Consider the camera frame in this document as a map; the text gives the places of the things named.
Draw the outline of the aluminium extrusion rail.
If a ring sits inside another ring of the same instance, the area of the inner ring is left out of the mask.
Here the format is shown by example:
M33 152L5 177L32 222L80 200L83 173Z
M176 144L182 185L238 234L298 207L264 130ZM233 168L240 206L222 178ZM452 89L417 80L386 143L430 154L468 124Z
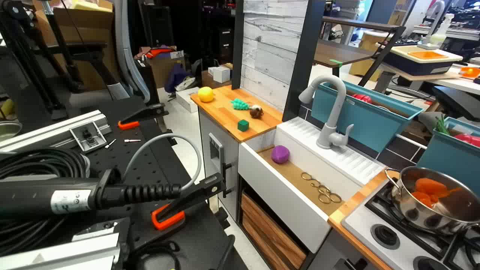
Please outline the aluminium extrusion rail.
M0 270L123 270L130 218L96 223L69 243L0 257Z
M105 138L113 131L106 116L96 110L2 141L0 152L21 152L39 147L79 147L69 129L87 122L95 122Z

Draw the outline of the teal bin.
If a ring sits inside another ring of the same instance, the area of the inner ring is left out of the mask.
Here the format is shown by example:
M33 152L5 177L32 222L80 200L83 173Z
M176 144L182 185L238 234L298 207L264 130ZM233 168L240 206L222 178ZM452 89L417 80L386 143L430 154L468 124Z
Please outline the teal bin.
M382 152L423 111L418 106L356 84L344 84L347 96L338 118L337 131L345 133L353 124L349 138L376 152ZM373 104L353 98L356 93L370 96Z
M480 125L456 118L445 118L450 136L436 128L417 166L438 171L457 179L480 196L480 148L454 138L458 134L480 136Z

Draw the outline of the grey tap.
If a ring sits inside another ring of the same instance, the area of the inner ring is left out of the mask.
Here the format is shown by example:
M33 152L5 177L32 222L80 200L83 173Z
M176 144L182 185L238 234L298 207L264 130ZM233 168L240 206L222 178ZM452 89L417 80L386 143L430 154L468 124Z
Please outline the grey tap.
M313 99L314 92L317 91L320 84L325 82L336 87L337 96L331 109L329 118L320 131L316 144L322 149L330 149L332 145L338 147L346 146L350 132L353 130L354 125L349 125L346 128L346 133L344 135L336 131L336 124L338 123L338 118L341 114L343 103L345 102L347 96L346 86L340 78L334 75L320 75L300 93L298 99L302 103L310 103Z

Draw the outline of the black plug with white label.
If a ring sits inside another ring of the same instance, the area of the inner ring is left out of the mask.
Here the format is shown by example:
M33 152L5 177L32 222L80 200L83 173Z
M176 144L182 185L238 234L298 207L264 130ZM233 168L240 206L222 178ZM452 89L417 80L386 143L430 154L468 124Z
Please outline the black plug with white label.
M0 219L34 219L106 210L171 200L181 192L179 184L126 184L115 168L106 170L98 179L28 176L19 181L0 181Z

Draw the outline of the black clamp with orange grip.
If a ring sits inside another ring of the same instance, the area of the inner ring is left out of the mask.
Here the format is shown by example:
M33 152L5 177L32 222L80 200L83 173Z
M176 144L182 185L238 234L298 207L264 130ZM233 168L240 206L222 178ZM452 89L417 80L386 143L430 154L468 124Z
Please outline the black clamp with orange grip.
M185 221L185 211L197 204L206 202L209 198L226 190L223 175L215 173L183 193L180 197L173 200L151 213L151 223L154 229L165 232L173 229Z
M120 130L129 130L140 126L141 121L154 119L169 115L169 111L165 109L164 103L158 103L145 108L139 109L133 114L127 116L121 121L118 121L118 128Z

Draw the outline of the yellow toy lemon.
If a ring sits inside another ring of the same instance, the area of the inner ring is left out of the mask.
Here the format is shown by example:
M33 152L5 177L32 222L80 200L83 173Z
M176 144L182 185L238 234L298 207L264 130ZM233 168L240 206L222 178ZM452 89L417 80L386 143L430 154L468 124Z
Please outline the yellow toy lemon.
M203 103L209 103L214 100L214 91L211 87L201 87L199 88L198 92L198 98L201 102Z

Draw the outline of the orange toy carrot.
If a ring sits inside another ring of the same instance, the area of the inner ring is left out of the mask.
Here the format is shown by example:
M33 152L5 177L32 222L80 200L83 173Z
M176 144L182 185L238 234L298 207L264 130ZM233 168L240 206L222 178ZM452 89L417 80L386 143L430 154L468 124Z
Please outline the orange toy carrot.
M412 196L423 205L433 209L440 198L446 198L454 192L461 191L461 187L448 189L446 185L429 178L420 178L415 182Z

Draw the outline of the toy sink unit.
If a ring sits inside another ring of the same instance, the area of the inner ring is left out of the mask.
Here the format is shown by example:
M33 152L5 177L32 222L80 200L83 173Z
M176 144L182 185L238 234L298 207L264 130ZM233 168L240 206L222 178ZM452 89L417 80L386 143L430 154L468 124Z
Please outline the toy sink unit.
M463 57L440 49L429 50L417 45L393 46L383 63L412 76L440 75Z

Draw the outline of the orange bowl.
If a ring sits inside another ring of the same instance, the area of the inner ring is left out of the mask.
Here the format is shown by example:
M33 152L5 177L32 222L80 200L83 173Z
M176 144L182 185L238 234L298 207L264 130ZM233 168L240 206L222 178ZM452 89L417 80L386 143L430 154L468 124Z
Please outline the orange bowl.
M458 73L463 78L474 80L480 76L480 68L464 66L464 67L461 67Z

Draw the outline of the silver corner bracket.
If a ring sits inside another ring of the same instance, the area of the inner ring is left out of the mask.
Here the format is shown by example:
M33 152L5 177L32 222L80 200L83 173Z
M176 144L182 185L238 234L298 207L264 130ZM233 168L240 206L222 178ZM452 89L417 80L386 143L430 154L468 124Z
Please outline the silver corner bracket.
M107 145L107 140L94 121L70 128L69 131L84 153L93 152Z

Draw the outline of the blue bag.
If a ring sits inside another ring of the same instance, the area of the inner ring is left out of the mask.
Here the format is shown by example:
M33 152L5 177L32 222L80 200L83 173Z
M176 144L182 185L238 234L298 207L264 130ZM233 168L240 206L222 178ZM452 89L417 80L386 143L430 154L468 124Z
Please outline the blue bag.
M191 73L185 70L185 67L181 63L175 63L173 69L169 73L168 79L165 83L164 89L167 93L175 93L175 87L181 84L184 79L190 76Z

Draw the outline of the office chair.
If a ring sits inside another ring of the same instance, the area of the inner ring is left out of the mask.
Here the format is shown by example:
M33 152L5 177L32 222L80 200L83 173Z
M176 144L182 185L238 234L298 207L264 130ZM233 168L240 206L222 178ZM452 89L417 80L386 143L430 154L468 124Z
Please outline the office chair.
M432 92L448 116L480 122L480 94L443 86L433 87Z

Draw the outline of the wooden drawer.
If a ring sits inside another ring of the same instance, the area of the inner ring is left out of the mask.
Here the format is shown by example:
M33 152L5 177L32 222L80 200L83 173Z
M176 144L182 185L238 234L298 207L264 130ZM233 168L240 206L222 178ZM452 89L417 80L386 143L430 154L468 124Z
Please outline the wooden drawer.
M241 227L272 270L304 270L309 251L286 224L250 189L240 199Z

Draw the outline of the stove knob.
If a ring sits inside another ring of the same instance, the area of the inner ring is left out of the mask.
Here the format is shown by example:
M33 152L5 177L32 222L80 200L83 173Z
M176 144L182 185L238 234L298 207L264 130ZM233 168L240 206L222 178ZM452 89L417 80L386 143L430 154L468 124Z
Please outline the stove knob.
M439 261L426 257L426 256L417 256L413 260L414 270L449 270L445 265Z
M382 224L375 224L370 228L372 237L382 247L396 250L401 242L398 235L389 227Z

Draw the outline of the white spray bottle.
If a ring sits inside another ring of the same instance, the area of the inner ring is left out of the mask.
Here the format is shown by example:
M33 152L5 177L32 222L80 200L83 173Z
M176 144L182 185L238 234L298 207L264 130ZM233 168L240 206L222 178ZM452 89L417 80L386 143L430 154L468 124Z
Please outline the white spray bottle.
M440 47L446 39L446 32L449 29L454 14L447 13L437 31L431 36L430 44Z

